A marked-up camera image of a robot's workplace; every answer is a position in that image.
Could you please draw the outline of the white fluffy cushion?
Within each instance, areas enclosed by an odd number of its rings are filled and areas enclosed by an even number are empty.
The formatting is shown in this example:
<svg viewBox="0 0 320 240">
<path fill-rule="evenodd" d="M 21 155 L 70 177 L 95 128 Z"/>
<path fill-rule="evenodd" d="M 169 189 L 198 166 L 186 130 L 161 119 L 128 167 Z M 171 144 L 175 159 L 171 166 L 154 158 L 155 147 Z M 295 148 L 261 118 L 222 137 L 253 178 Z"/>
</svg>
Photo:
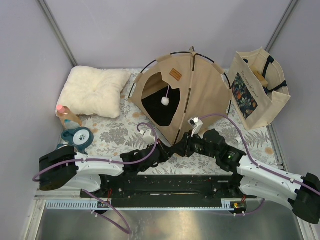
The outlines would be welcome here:
<svg viewBox="0 0 320 240">
<path fill-rule="evenodd" d="M 57 104 L 76 115 L 118 118 L 121 92 L 130 78 L 131 73 L 122 69 L 76 66 L 70 71 Z"/>
</svg>

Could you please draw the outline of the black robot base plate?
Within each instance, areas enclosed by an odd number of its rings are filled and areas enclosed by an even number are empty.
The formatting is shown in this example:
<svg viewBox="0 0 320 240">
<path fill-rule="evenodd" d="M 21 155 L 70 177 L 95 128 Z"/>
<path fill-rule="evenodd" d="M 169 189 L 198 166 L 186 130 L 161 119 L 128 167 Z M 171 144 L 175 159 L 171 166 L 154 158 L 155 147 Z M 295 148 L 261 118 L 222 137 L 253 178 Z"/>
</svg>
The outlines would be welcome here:
<svg viewBox="0 0 320 240">
<path fill-rule="evenodd" d="M 204 202 L 211 199 L 242 199 L 236 188 L 237 178 L 231 175 L 136 175 L 103 176 L 101 189 L 93 192 L 98 198 L 142 200 L 146 198 Z"/>
</svg>

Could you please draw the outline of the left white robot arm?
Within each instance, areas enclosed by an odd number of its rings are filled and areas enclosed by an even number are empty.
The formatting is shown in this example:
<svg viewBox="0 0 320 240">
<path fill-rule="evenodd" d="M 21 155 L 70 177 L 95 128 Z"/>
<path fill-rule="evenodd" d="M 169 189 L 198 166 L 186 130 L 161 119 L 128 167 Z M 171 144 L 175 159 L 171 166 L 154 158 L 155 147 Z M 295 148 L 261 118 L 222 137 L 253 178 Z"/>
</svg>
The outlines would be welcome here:
<svg viewBox="0 0 320 240">
<path fill-rule="evenodd" d="M 103 176 L 131 177 L 156 168 L 173 155 L 171 148 L 158 142 L 143 150 L 122 153 L 111 159 L 89 156 L 77 152 L 71 145 L 61 147 L 39 159 L 39 173 L 34 181 L 41 191 L 53 191 L 62 187 L 85 189 L 96 197 L 107 195 L 109 186 Z"/>
</svg>

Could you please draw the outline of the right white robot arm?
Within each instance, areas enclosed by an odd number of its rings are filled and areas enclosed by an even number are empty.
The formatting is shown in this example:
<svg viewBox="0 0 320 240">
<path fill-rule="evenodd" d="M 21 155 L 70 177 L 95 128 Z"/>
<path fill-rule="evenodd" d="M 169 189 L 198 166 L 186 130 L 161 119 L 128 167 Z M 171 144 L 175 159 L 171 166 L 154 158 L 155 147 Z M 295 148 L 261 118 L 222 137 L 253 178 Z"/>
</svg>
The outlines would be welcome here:
<svg viewBox="0 0 320 240">
<path fill-rule="evenodd" d="M 215 129 L 205 132 L 203 137 L 186 132 L 171 151 L 181 157 L 197 153 L 215 159 L 222 170 L 233 173 L 234 181 L 227 186 L 233 198 L 243 194 L 256 196 L 287 207 L 310 224 L 320 222 L 320 179 L 312 173 L 301 176 L 250 158 L 228 145 Z"/>
</svg>

